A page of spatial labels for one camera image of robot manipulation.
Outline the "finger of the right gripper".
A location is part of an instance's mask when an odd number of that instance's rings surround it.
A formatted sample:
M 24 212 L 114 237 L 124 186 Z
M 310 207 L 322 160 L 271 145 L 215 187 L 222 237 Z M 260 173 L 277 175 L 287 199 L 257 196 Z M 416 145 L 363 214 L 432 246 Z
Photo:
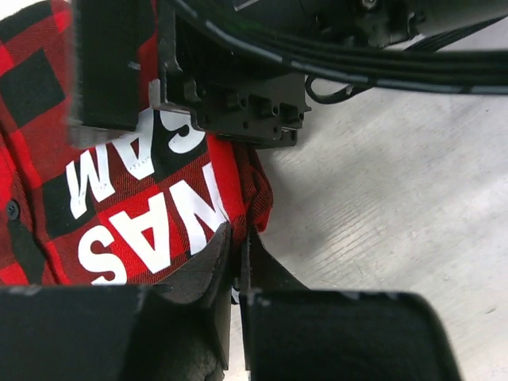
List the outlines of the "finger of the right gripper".
M 139 49 L 154 33 L 150 1 L 73 1 L 69 140 L 90 148 L 137 129 Z

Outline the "red black plaid shirt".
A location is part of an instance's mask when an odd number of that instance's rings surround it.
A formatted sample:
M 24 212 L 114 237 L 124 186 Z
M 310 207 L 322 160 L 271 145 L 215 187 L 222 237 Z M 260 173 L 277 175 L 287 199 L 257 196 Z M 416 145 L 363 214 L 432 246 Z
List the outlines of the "red black plaid shirt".
M 41 1 L 1 22 L 1 282 L 158 283 L 228 222 L 264 230 L 273 194 L 256 152 L 140 96 L 138 131 L 67 139 L 71 10 Z

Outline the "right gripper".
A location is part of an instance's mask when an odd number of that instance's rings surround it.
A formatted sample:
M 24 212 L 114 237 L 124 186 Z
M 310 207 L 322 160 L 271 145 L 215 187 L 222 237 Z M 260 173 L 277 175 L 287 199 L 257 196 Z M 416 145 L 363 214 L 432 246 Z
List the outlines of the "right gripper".
M 260 28 L 271 37 L 383 48 L 411 39 L 419 1 L 209 1 L 221 16 Z M 172 1 L 158 5 L 161 97 L 190 114 L 192 125 L 259 148 L 297 140 L 307 98 L 337 104 L 365 91 L 348 85 L 315 94 L 314 77 L 219 44 L 178 15 Z

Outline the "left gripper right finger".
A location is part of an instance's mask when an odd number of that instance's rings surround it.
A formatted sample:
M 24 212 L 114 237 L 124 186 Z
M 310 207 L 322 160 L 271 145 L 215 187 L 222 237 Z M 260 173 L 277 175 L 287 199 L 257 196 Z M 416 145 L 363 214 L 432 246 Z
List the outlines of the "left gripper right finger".
M 419 294 L 311 290 L 252 230 L 241 249 L 245 366 L 253 380 L 458 380 L 447 334 Z

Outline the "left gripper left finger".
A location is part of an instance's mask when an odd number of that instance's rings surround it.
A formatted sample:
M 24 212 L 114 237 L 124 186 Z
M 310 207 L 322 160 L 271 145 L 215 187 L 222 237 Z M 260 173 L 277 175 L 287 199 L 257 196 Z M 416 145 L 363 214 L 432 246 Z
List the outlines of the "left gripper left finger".
M 4 380 L 221 380 L 231 228 L 150 285 L 1 289 Z

